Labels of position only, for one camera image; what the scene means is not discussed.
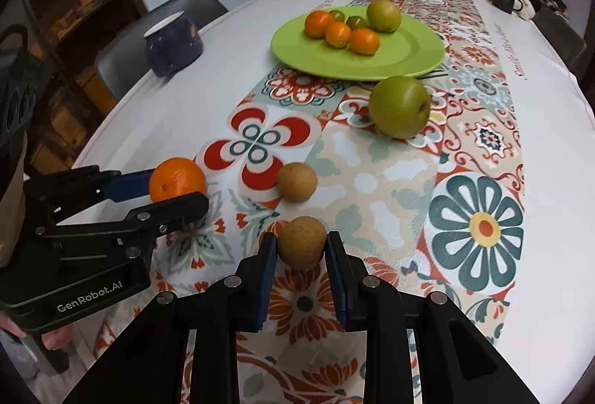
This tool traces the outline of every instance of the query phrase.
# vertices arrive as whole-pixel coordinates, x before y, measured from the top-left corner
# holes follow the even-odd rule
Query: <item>mug handle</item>
[[[515,1],[518,1],[521,4],[521,8],[519,8],[518,10],[515,8]],[[515,0],[515,1],[512,2],[512,10],[516,11],[518,13],[519,11],[521,11],[523,9],[523,4],[522,4],[521,0]]]
[[[174,66],[173,62],[171,61],[165,50],[163,50],[156,43],[151,43],[151,45],[149,46],[149,51],[157,60],[160,60],[164,64],[164,66],[167,67],[167,69],[171,69]]]

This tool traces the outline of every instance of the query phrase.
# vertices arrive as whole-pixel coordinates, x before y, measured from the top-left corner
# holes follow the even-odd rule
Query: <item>table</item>
[[[573,388],[595,351],[595,249],[584,237],[595,119],[576,79],[532,23],[486,0],[393,0],[429,23],[449,53],[422,78],[432,93],[424,135],[379,138],[367,119],[369,84],[296,74],[268,48],[276,28],[300,13],[367,1],[252,1],[201,31],[205,52],[190,67],[169,82],[148,73],[109,114],[78,165],[130,172],[197,156],[211,209],[204,230],[158,243],[152,288],[79,323],[81,353],[87,343],[100,355],[156,291],[207,288],[235,270],[262,231],[315,208],[371,272],[411,293],[445,291],[541,403],[559,403]],[[250,136],[241,134],[248,116],[260,130],[282,126],[285,146],[258,148],[264,166],[245,153],[222,155],[223,141]],[[320,188],[309,202],[279,202],[265,171],[276,158],[316,169]],[[264,171],[260,183],[240,176],[246,164]],[[121,218],[142,203],[103,202],[80,218]],[[453,262],[464,245],[442,228],[467,218],[479,243]],[[498,233],[507,242],[495,243]],[[486,279],[469,255],[496,251]],[[359,402],[365,339],[338,332],[324,268],[291,272],[279,263],[276,275],[266,331],[238,337],[242,399]],[[412,355],[414,375],[416,364]]]

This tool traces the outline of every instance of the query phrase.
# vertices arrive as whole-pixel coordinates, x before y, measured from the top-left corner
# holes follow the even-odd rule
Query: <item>shelf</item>
[[[109,0],[78,22],[54,47],[69,74],[93,65],[99,51],[132,20],[126,0]]]
[[[60,40],[58,40],[57,37],[53,36],[49,39],[49,42],[54,47],[59,46],[60,44],[64,43],[64,41],[70,36],[70,34],[72,34],[72,32],[74,32],[76,30],[76,28],[78,28],[83,22],[85,22],[85,20],[88,20],[91,16],[93,16],[95,13],[97,13],[97,11],[101,10],[103,7],[108,5],[109,2],[111,2],[111,1],[114,1],[114,0],[102,0],[99,3],[99,5],[97,5],[96,7],[93,8],[93,10],[84,14],[81,18],[77,19],[76,22],[74,22],[71,26],[69,26],[68,32],[66,32],[66,34],[62,38],[60,38]]]

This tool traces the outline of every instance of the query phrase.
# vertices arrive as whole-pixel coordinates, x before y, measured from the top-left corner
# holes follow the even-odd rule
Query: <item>orange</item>
[[[351,34],[349,48],[361,55],[374,55],[380,48],[380,39],[368,28],[358,28]]]
[[[309,37],[323,38],[324,32],[326,32],[332,22],[334,22],[334,18],[330,13],[316,10],[306,17],[303,27]]]
[[[333,22],[324,34],[327,43],[335,48],[345,48],[351,37],[351,28],[343,22]]]
[[[196,191],[206,194],[206,179],[191,159],[171,158],[163,161],[149,179],[149,196],[154,203]]]

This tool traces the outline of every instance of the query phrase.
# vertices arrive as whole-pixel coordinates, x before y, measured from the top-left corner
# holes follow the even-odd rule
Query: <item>gray chair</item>
[[[199,30],[227,13],[218,0],[169,0],[124,28],[95,59],[95,69],[115,99],[120,100],[150,69],[143,38],[146,31],[182,10]]]
[[[580,35],[550,8],[543,7],[533,17],[537,25],[562,61],[571,72],[574,72],[581,55],[587,50],[587,44]]]

